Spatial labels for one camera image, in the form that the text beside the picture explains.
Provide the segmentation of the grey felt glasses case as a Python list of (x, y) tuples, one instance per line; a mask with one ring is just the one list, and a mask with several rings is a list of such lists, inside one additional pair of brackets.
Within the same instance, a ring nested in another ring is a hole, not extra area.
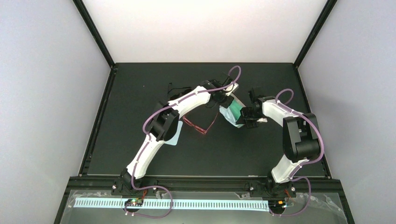
[(231, 109), (240, 112), (241, 108), (245, 107), (245, 105), (234, 94), (231, 94), (231, 96), (234, 97), (234, 101), (230, 105)]

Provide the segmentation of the pink transparent sunglasses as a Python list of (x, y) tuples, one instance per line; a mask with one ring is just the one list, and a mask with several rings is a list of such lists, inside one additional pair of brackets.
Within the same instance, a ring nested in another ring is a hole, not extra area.
[(206, 135), (208, 133), (208, 131), (211, 129), (211, 127), (213, 126), (213, 124), (215, 123), (217, 117), (219, 115), (219, 112), (216, 113), (215, 117), (213, 118), (213, 120), (211, 121), (210, 125), (206, 128), (203, 128), (199, 125), (194, 124), (192, 121), (190, 121), (185, 115), (182, 117), (182, 121), (187, 124), (190, 127), (193, 127), (196, 131), (198, 131), (199, 133)]

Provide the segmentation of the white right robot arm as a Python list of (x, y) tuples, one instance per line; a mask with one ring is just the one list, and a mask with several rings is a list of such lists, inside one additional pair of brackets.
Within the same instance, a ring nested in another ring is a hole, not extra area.
[(248, 94), (252, 105), (240, 110), (237, 124), (256, 128), (260, 122), (271, 119), (283, 129), (283, 156), (264, 183), (267, 193), (277, 196), (290, 187), (289, 182), (299, 169), (322, 159), (323, 138), (315, 114), (298, 112), (282, 103), (279, 94), (265, 96), (259, 87)]

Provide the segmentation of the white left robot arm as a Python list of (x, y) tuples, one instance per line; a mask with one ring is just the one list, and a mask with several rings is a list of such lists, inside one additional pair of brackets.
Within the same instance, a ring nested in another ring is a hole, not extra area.
[(143, 124), (142, 129), (146, 136), (142, 146), (121, 173), (124, 186), (130, 191), (142, 189), (139, 179), (145, 176), (158, 150), (177, 134), (179, 120), (184, 115), (209, 102), (218, 103), (225, 108), (229, 107), (234, 100), (231, 94), (238, 87), (235, 81), (220, 86), (216, 80), (206, 80), (176, 99), (166, 103), (159, 102), (156, 111)]

